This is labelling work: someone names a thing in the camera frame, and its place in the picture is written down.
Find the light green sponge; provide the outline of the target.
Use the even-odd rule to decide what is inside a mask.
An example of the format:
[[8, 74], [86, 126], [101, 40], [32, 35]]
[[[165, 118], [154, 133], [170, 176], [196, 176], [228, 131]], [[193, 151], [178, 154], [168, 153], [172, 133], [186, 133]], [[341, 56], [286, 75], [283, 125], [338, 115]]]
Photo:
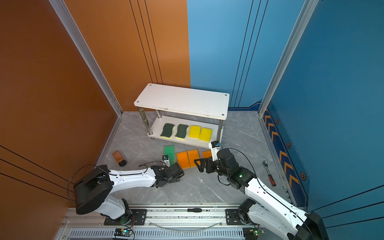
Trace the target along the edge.
[[165, 146], [164, 155], [169, 157], [170, 165], [173, 165], [176, 161], [175, 146]]

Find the yellow sponge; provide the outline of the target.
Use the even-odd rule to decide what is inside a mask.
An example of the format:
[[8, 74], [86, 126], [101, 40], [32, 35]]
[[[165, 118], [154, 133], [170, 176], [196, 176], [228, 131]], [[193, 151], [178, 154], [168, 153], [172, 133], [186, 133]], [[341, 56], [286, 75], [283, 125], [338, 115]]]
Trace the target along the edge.
[[190, 132], [189, 132], [190, 138], [198, 139], [200, 137], [200, 134], [201, 134], [201, 126], [192, 125], [190, 127]]
[[199, 140], [204, 142], [210, 142], [213, 130], [208, 128], [202, 128], [201, 133], [199, 135]]

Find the green wavy sponge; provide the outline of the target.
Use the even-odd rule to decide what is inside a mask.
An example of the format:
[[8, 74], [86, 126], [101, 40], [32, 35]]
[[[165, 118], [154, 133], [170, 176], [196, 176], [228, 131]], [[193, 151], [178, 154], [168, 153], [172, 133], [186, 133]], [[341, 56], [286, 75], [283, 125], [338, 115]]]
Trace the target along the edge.
[[170, 139], [173, 135], [174, 127], [175, 127], [175, 125], [170, 124], [170, 123], [164, 124], [162, 133], [160, 134], [160, 137], [165, 138], [165, 139]]
[[176, 139], [184, 140], [187, 136], [187, 130], [189, 126], [184, 124], [179, 124], [177, 128], [177, 133], [175, 135]]

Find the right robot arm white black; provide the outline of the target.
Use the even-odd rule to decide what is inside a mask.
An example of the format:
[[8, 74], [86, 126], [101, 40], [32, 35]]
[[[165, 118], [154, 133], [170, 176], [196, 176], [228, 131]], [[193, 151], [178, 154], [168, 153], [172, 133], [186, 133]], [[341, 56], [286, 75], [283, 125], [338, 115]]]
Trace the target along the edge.
[[217, 173], [248, 198], [239, 207], [246, 224], [260, 225], [284, 240], [329, 239], [323, 219], [290, 204], [266, 186], [253, 172], [241, 167], [229, 149], [194, 161], [199, 171]]

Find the white two-tier shelf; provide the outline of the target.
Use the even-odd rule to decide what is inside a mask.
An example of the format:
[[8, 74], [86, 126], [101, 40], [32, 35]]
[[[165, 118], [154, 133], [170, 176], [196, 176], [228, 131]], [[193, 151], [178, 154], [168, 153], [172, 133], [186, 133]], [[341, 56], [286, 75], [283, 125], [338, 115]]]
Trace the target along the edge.
[[[200, 148], [208, 148], [210, 142], [220, 142], [222, 140], [224, 130], [223, 123], [228, 116], [229, 100], [230, 94], [228, 93], [149, 83], [134, 101], [134, 105], [139, 109], [148, 131], [148, 137]], [[209, 124], [196, 120], [163, 116], [162, 112], [218, 120], [219, 123]], [[160, 137], [163, 126], [166, 123], [175, 125], [173, 135], [170, 139]], [[175, 138], [179, 124], [189, 126], [187, 136], [184, 140]], [[189, 132], [192, 125], [212, 129], [211, 141], [204, 142], [199, 139], [190, 138]]]

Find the orange sponge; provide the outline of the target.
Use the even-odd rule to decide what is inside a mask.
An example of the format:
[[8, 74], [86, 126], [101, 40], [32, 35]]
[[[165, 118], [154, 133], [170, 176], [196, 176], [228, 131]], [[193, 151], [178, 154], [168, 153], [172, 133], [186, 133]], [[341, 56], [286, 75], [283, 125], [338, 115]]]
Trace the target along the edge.
[[211, 158], [212, 152], [211, 151], [203, 151], [202, 155], [203, 155], [203, 158]]
[[188, 159], [189, 159], [189, 164], [191, 168], [195, 168], [195, 160], [200, 159], [199, 151], [198, 150], [190, 150], [187, 151], [188, 154]]
[[190, 161], [187, 152], [177, 153], [177, 161], [183, 170], [190, 168]]

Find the orange sponge left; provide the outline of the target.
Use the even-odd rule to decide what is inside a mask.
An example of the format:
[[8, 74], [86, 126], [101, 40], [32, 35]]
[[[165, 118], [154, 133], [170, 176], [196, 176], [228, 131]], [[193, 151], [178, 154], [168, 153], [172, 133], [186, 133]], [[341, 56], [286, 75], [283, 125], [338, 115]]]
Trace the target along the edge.
[[190, 168], [190, 161], [187, 152], [177, 153], [177, 161], [183, 170]]

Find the left green circuit board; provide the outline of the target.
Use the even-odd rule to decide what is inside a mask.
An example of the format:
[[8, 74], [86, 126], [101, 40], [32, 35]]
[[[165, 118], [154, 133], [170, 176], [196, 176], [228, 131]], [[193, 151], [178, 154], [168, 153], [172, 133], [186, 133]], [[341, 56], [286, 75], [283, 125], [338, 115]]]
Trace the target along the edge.
[[114, 232], [114, 239], [126, 240], [135, 239], [135, 233], [130, 228], [116, 228]]

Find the green circuit board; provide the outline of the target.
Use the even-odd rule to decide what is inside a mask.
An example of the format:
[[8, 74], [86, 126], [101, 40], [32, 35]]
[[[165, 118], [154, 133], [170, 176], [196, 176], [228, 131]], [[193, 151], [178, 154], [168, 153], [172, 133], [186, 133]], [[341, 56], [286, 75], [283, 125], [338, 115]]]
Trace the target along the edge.
[[255, 228], [243, 228], [243, 236], [245, 240], [258, 240], [260, 235], [265, 233], [264, 230]]
[[116, 228], [114, 232], [114, 239], [126, 240], [135, 239], [135, 233], [130, 228]]

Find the right green circuit board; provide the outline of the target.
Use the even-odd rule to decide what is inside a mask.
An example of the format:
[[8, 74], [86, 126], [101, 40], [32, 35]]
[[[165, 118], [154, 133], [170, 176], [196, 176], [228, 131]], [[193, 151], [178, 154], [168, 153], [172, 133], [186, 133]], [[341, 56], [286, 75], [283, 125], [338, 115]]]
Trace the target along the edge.
[[243, 228], [243, 236], [245, 240], [258, 240], [260, 235], [265, 233], [264, 230], [255, 228]]

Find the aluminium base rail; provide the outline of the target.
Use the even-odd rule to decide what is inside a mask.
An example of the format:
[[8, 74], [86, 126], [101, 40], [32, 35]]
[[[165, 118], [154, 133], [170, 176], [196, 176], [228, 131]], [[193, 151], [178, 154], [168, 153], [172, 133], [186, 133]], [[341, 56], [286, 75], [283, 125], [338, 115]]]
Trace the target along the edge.
[[[130, 205], [133, 221], [117, 225], [99, 213], [76, 214], [71, 208], [64, 217], [56, 240], [117, 240], [116, 228], [130, 228], [134, 240], [244, 240], [243, 228], [264, 230], [258, 240], [283, 240], [268, 229], [246, 224], [239, 217], [240, 204], [152, 204]], [[201, 208], [201, 213], [187, 212]]]

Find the red handled ratchet tool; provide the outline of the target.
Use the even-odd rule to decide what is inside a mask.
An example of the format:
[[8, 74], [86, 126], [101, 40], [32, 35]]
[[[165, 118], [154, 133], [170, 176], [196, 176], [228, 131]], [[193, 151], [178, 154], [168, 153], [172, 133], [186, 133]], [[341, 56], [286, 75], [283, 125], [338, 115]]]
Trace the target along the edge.
[[268, 173], [268, 177], [269, 177], [269, 180], [270, 180], [271, 185], [272, 185], [273, 187], [275, 187], [275, 186], [276, 186], [276, 182], [275, 182], [273, 176], [271, 175], [271, 172], [270, 172], [270, 170], [269, 170], [268, 162], [267, 162], [267, 161], [264, 161], [264, 162], [263, 162], [263, 166], [265, 167], [265, 169], [266, 169], [266, 171], [267, 171], [267, 173]]

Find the right aluminium corner post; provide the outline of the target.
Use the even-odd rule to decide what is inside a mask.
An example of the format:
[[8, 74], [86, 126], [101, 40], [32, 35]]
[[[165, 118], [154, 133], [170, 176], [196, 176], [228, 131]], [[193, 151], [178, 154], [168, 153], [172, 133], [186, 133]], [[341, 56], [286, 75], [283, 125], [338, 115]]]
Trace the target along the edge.
[[258, 110], [260, 117], [264, 116], [265, 111], [267, 110], [268, 105], [270, 104], [272, 97], [286, 71], [286, 68], [297, 48], [298, 43], [301, 40], [301, 37], [317, 7], [319, 0], [306, 0], [303, 4], [303, 7], [299, 13], [299, 16], [295, 22], [293, 30], [290, 34], [290, 37], [287, 41], [287, 44], [284, 48], [284, 51], [281, 55], [281, 58], [278, 62], [278, 65], [275, 69], [275, 72], [271, 78], [271, 81], [267, 87], [263, 100]]

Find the aluminium corner post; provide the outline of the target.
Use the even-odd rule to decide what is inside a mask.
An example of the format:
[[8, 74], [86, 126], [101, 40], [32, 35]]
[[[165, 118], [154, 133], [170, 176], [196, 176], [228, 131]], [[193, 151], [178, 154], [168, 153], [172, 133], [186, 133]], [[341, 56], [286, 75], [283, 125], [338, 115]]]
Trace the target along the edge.
[[290, 37], [287, 41], [287, 44], [284, 48], [284, 51], [281, 55], [281, 58], [278, 62], [278, 65], [275, 69], [275, 72], [271, 78], [271, 81], [267, 87], [263, 100], [258, 110], [260, 117], [264, 116], [265, 111], [267, 110], [268, 105], [270, 104], [272, 97], [286, 71], [286, 68], [297, 48], [298, 43], [301, 40], [301, 37], [317, 7], [319, 0], [306, 0], [303, 4], [303, 7], [299, 13], [299, 16], [295, 22], [293, 30], [290, 34]]
[[110, 87], [103, 71], [101, 70], [97, 60], [95, 59], [90, 47], [88, 46], [85, 38], [83, 37], [79, 27], [77, 26], [74, 18], [72, 17], [66, 3], [62, 0], [49, 0], [51, 6], [65, 27], [67, 33], [77, 47], [83, 60], [87, 64], [89, 70], [93, 74], [112, 108], [118, 117], [123, 115], [123, 109], [119, 104], [112, 88]]

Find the left aluminium corner post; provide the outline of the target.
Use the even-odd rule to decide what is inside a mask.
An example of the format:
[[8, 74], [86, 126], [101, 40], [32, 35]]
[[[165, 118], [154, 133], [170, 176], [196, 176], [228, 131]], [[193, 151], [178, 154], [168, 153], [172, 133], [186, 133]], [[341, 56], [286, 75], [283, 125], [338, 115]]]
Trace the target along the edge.
[[83, 60], [87, 64], [89, 70], [93, 74], [112, 108], [118, 117], [123, 115], [123, 109], [119, 104], [112, 88], [110, 87], [103, 71], [101, 70], [97, 60], [95, 59], [90, 47], [88, 46], [85, 38], [83, 37], [79, 27], [77, 26], [74, 18], [72, 17], [66, 3], [62, 0], [49, 0], [51, 6], [65, 27], [67, 33], [77, 47]]

